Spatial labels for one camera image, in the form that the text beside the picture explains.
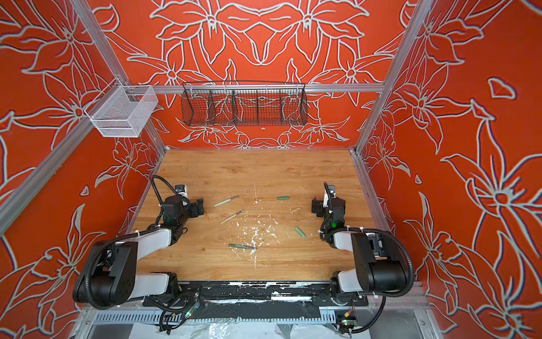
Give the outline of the light green pen cap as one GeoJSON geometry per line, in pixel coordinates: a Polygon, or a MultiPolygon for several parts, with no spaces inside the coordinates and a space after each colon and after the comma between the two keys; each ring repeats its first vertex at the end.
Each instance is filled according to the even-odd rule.
{"type": "Polygon", "coordinates": [[[295,227],[295,231],[302,239],[306,239],[305,233],[300,228],[295,227]]]}

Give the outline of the light green pen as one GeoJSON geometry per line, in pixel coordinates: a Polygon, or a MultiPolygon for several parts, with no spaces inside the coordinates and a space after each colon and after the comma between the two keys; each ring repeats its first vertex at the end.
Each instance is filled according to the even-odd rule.
{"type": "Polygon", "coordinates": [[[214,205],[214,207],[218,207],[218,206],[224,205],[224,204],[229,203],[229,202],[231,202],[231,201],[234,201],[235,199],[238,199],[238,198],[239,198],[239,196],[233,196],[233,197],[230,197],[230,198],[228,198],[228,199],[225,199],[225,200],[223,200],[223,201],[220,201],[220,202],[216,203],[216,204],[214,205]]]}

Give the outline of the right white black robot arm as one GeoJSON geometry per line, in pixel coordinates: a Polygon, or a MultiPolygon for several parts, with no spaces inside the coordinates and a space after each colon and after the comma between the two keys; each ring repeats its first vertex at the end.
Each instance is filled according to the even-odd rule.
{"type": "Polygon", "coordinates": [[[414,265],[401,241],[388,231],[348,226],[346,201],[336,195],[333,185],[324,183],[323,187],[323,199],[311,202],[311,212],[323,219],[320,240],[354,258],[354,268],[333,273],[332,293],[402,297],[410,292],[414,265]]]}

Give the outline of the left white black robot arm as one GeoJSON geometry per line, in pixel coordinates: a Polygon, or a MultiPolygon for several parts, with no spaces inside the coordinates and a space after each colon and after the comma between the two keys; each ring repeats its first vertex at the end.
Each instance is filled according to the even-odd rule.
{"type": "Polygon", "coordinates": [[[150,185],[160,207],[155,222],[144,231],[96,242],[74,285],[74,302],[106,310],[142,300],[168,310],[182,295],[175,273],[139,273],[137,265],[175,245],[187,232],[188,221],[205,214],[204,200],[191,201],[185,185],[172,186],[158,175],[150,178],[150,185]]]}

